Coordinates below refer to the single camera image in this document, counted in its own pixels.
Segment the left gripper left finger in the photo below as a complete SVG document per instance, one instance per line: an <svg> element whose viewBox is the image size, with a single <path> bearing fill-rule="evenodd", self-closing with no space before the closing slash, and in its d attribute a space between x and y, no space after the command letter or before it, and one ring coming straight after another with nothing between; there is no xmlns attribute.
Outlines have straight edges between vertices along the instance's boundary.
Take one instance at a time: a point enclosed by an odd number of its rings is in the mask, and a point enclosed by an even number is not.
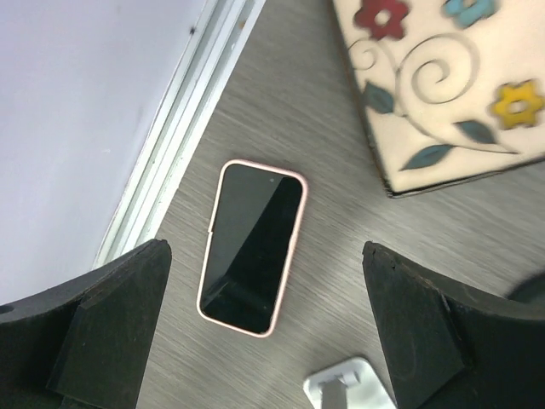
<svg viewBox="0 0 545 409"><path fill-rule="evenodd" d="M172 261L152 239L1 307L3 408L134 408Z"/></svg>

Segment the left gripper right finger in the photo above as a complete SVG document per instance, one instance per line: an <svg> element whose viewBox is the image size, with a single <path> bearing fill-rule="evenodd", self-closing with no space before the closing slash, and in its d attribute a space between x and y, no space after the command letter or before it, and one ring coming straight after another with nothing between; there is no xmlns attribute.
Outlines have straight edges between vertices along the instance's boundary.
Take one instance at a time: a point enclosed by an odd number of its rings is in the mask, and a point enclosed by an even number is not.
<svg viewBox="0 0 545 409"><path fill-rule="evenodd" d="M481 291L370 241L363 270L398 407L544 406L544 305Z"/></svg>

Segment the white folding phone stand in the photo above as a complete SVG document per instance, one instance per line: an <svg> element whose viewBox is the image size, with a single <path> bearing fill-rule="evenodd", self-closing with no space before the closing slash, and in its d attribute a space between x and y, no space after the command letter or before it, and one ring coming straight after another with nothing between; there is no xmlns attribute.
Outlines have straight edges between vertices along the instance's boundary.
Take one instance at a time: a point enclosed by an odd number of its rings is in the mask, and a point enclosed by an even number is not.
<svg viewBox="0 0 545 409"><path fill-rule="evenodd" d="M313 408L394 409L372 365L352 357L308 376L303 391Z"/></svg>

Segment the pink-cased phone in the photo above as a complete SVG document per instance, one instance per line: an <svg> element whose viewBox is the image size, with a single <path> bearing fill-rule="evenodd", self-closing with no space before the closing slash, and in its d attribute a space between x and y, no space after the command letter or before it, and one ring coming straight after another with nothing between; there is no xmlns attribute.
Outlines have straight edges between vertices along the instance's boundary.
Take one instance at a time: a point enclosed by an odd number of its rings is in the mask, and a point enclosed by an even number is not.
<svg viewBox="0 0 545 409"><path fill-rule="evenodd" d="M222 166L196 301L204 319L251 337L273 332L307 191L291 170L244 159Z"/></svg>

